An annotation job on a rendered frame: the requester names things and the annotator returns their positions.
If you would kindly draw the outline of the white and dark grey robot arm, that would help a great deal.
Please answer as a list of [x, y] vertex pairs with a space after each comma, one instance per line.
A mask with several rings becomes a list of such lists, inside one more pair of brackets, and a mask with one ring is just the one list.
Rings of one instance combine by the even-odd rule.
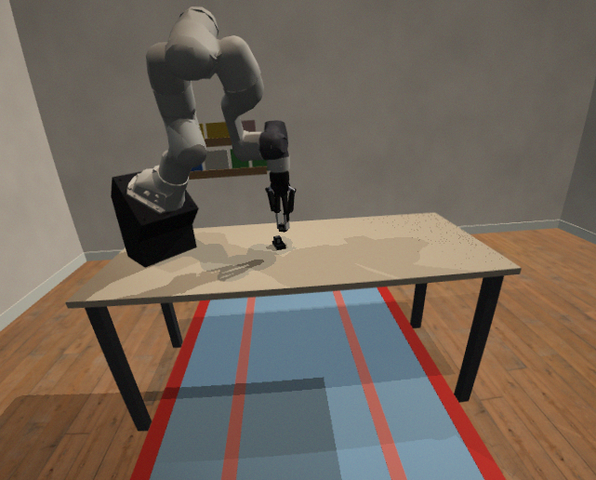
[[233, 35], [218, 40], [218, 33], [216, 19], [208, 10], [190, 7], [180, 14], [168, 41], [149, 47], [146, 55], [147, 72], [169, 147], [162, 154], [160, 166], [135, 176], [128, 183], [126, 194], [159, 214], [183, 206], [192, 167], [200, 166], [206, 159], [191, 81], [218, 74], [225, 92], [221, 110], [232, 151], [239, 160], [267, 160], [267, 169], [273, 173], [290, 168], [285, 122], [265, 122], [265, 132], [243, 129], [239, 115], [253, 109], [262, 99], [260, 69], [242, 38]]

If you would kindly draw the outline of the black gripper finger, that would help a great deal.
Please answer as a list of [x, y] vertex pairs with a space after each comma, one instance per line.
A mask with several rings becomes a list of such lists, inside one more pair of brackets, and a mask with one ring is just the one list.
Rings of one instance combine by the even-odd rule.
[[275, 212], [276, 215], [276, 223], [277, 223], [277, 229], [279, 229], [278, 225], [280, 223], [282, 223], [282, 215], [281, 215], [281, 195], [278, 194], [277, 195], [277, 187], [273, 187], [274, 190], [274, 195], [273, 195], [273, 191], [271, 186], [265, 188], [268, 197], [269, 197], [269, 202], [270, 202], [270, 206], [271, 206], [271, 211]]
[[[295, 192], [296, 192], [296, 189], [293, 189], [290, 186], [289, 186], [288, 190], [289, 190], [289, 195], [287, 193], [284, 195], [283, 187], [279, 188], [280, 195], [281, 195], [282, 202], [283, 202], [285, 230], [288, 230], [290, 228], [289, 213], [293, 212], [293, 210], [294, 210], [294, 198], [295, 198]], [[288, 199], [287, 199], [287, 196], [288, 196]]]

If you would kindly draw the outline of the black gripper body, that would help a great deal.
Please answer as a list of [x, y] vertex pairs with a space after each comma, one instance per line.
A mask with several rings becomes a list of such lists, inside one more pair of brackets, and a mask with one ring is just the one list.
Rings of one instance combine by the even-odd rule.
[[[283, 187], [284, 195], [288, 192], [289, 184], [289, 172], [273, 173], [270, 172], [271, 188], [277, 187], [277, 195], [280, 194], [279, 187]], [[274, 181], [274, 182], [272, 182]]]

